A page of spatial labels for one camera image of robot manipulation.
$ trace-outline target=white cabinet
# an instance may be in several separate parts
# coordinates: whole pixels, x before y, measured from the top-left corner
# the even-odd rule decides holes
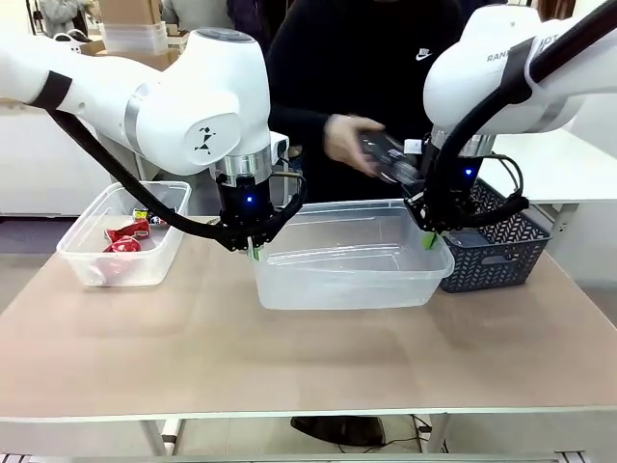
[[[0,105],[1,215],[79,215],[111,181],[44,111]]]

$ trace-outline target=table edge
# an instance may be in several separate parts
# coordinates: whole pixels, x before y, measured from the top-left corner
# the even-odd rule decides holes
[[[0,417],[0,422],[20,423],[68,423],[68,422],[142,422],[165,420],[209,420],[240,418],[290,418],[290,417],[332,417],[332,416],[388,416],[388,415],[437,415],[437,414],[531,414],[531,413],[573,413],[617,411],[614,405],[567,405],[549,407],[437,407],[437,408],[387,408],[363,410],[289,410],[274,412],[196,412],[163,413],[151,415],[109,415],[91,417],[56,417],[56,418],[12,418]]]

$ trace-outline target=cardboard box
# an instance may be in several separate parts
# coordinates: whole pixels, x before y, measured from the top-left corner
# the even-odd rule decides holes
[[[98,0],[103,23],[158,24],[161,12],[158,0]]]
[[[167,50],[160,54],[150,53],[138,53],[138,52],[113,52],[113,51],[99,51],[96,56],[120,56],[122,58],[128,58],[129,60],[137,61],[143,65],[150,66],[158,70],[165,70],[173,63],[175,63],[180,56],[177,50]]]
[[[91,41],[84,43],[79,47],[82,55],[96,56],[96,53],[105,49],[105,43],[103,41]]]

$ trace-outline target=white wall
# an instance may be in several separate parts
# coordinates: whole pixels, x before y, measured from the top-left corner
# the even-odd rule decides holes
[[[30,31],[25,0],[0,0],[0,32],[10,31]]]
[[[577,0],[575,15],[588,14],[602,2]],[[570,130],[577,137],[617,158],[616,122],[617,95],[591,96]],[[617,286],[615,237],[617,204],[584,204],[554,257],[582,286]]]

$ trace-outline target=hand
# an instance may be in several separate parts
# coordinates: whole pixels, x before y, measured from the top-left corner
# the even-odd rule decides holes
[[[324,127],[324,151],[333,161],[375,177],[374,164],[362,152],[358,134],[361,130],[383,130],[380,123],[357,116],[331,116]]]

